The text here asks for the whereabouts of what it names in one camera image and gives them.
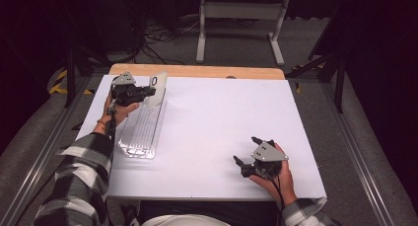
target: flannel shirt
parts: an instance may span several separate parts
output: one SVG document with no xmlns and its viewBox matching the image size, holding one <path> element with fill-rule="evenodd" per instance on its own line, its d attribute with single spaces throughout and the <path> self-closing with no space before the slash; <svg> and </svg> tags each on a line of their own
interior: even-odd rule
<svg viewBox="0 0 418 226">
<path fill-rule="evenodd" d="M 113 144 L 91 133 L 62 150 L 51 196 L 40 206 L 34 225 L 109 225 L 105 207 Z M 283 210 L 287 226 L 334 225 L 320 212 L 325 198 L 298 199 Z"/>
</svg>

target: clear plastic tray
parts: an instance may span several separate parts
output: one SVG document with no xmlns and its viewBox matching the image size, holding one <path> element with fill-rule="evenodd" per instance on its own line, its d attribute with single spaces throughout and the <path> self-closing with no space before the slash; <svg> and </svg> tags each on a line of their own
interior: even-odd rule
<svg viewBox="0 0 418 226">
<path fill-rule="evenodd" d="M 129 114 L 118 146 L 130 158 L 154 159 L 166 112 L 167 102 L 149 108 L 145 99 L 138 110 Z"/>
</svg>

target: person's left hand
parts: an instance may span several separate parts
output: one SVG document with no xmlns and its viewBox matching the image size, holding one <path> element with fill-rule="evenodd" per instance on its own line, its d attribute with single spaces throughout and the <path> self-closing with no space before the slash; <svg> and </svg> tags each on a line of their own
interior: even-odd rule
<svg viewBox="0 0 418 226">
<path fill-rule="evenodd" d="M 107 114 L 107 108 L 110 106 L 110 94 L 107 96 L 105 102 L 104 102 L 104 112 L 102 117 L 98 120 L 98 124 L 96 125 L 93 132 L 98 132 L 105 134 L 105 125 L 104 123 L 107 123 L 111 120 L 111 116 Z M 127 107 L 115 105 L 114 106 L 116 113 L 114 114 L 116 126 L 120 125 L 125 118 L 132 113 L 133 111 L 137 110 L 139 108 L 139 103 L 133 103 Z"/>
</svg>

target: hand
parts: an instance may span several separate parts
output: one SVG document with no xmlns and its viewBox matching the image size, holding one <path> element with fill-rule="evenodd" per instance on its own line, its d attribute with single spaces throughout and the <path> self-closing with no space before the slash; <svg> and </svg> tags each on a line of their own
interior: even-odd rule
<svg viewBox="0 0 418 226">
<path fill-rule="evenodd" d="M 100 121 L 98 121 L 98 124 L 96 125 L 93 132 L 105 134 L 105 125 L 104 123 L 107 123 L 111 120 L 111 116 L 107 114 L 107 108 L 110 106 L 110 94 L 107 96 L 107 99 L 104 102 L 104 112 L 102 117 L 100 118 Z M 133 103 L 127 107 L 115 105 L 114 106 L 116 113 L 114 114 L 116 126 L 120 125 L 125 118 L 128 116 L 129 113 L 137 110 L 139 108 L 139 103 Z"/>
<path fill-rule="evenodd" d="M 280 148 L 278 144 L 274 143 L 274 147 L 283 152 L 283 150 Z M 271 195 L 271 197 L 273 197 L 277 202 L 280 202 L 280 195 L 277 192 L 277 189 L 269 180 L 261 178 L 257 175 L 251 175 L 249 176 L 249 179 L 261 186 L 262 188 L 265 188 L 267 192 Z M 282 169 L 279 175 L 274 178 L 274 182 L 276 182 L 277 186 L 280 186 L 285 206 L 291 204 L 293 201 L 298 199 L 296 197 L 295 190 L 293 187 L 292 173 L 290 172 L 289 162 L 287 160 L 282 161 Z"/>
</svg>

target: person's right hand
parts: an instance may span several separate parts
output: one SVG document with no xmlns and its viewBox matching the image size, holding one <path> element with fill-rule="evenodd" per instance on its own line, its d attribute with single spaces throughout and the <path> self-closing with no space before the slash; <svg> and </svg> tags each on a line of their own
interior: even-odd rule
<svg viewBox="0 0 418 226">
<path fill-rule="evenodd" d="M 274 147 L 283 152 L 283 150 L 277 143 L 274 143 Z M 277 189 L 269 180 L 261 178 L 257 175 L 251 175 L 249 176 L 249 179 L 261 186 L 262 188 L 265 188 L 267 192 L 271 195 L 271 197 L 273 197 L 277 202 L 280 202 L 280 195 L 277 192 Z M 289 162 L 287 160 L 282 161 L 282 170 L 280 171 L 279 175 L 275 177 L 273 180 L 274 182 L 276 182 L 277 186 L 279 186 L 283 194 L 283 199 L 285 203 L 284 206 L 287 206 L 298 199 L 296 197 L 295 190 L 293 187 L 292 173 L 290 172 Z"/>
</svg>

